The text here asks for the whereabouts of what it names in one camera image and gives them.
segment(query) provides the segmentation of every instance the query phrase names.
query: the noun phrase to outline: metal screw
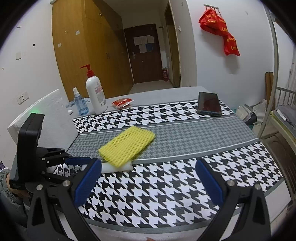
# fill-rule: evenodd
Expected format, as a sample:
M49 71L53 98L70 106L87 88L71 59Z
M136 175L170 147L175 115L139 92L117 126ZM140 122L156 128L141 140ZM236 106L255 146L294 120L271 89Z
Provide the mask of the metal screw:
M235 185L235 182L233 180L228 180L226 183L230 187L233 187Z
M63 186L66 188L68 186L70 186L71 182L69 180L65 180L63 181Z
M36 187L36 189L37 189L38 191L41 191L42 188L43 188L43 185L42 185L42 184L39 184L39 185L37 185L37 187Z
M259 184L259 183L256 183L256 184L255 184L255 188L256 188L257 190L260 190L260 189L261 189L260 184Z

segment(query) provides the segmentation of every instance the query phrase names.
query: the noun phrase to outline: electrical outlet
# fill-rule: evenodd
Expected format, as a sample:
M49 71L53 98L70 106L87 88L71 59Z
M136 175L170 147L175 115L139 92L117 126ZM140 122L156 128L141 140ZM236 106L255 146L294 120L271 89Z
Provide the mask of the electrical outlet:
M17 102L18 102L19 105L22 104L22 103L24 103L24 99L22 98L22 95L20 95L19 97L17 97Z
M21 59L21 58L22 58L22 52L17 52L17 53L15 54L15 58L16 58L16 60Z
M24 99L24 101L26 101L27 99L29 99L29 95L28 95L28 92L27 91L24 94L22 94L22 98Z

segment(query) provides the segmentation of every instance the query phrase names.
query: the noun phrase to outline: yellow foam net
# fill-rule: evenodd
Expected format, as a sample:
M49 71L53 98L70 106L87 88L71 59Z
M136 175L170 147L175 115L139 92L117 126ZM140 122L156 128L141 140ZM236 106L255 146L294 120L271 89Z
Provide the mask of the yellow foam net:
M102 158L120 167L143 150L155 137L151 131L132 126L99 149Z

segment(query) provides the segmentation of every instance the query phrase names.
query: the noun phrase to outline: houndstooth tablecloth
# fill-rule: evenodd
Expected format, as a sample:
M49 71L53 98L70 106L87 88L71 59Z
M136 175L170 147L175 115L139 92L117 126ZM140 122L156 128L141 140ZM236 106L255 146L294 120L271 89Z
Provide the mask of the houndstooth tablecloth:
M200 157L240 186L260 182L268 191L282 179L264 145L225 104L221 102L221 118L199 115L197 104L192 100L137 106L73 120L81 133L68 150L74 156L99 157L98 148L129 126L156 133L153 143L135 158L132 171L101 174L86 204L79 207L90 223L126 232L173 232L209 221L219 207L195 172ZM69 176L79 170L63 164L55 173Z

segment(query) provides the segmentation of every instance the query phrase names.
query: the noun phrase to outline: white foam block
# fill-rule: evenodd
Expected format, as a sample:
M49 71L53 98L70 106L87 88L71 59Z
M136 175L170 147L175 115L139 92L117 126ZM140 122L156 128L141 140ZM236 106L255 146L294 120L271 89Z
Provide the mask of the white foam block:
M83 171L86 167L87 165L82 165L81 170ZM108 162L103 162L101 173L127 172L127 171L131 171L132 169L133 169L133 166L131 164L131 161L128 161L121 167L115 167Z
M35 102L10 124L7 130L16 144L19 130L31 113L45 115L38 146L64 148L67 151L78 132L63 104L59 89Z

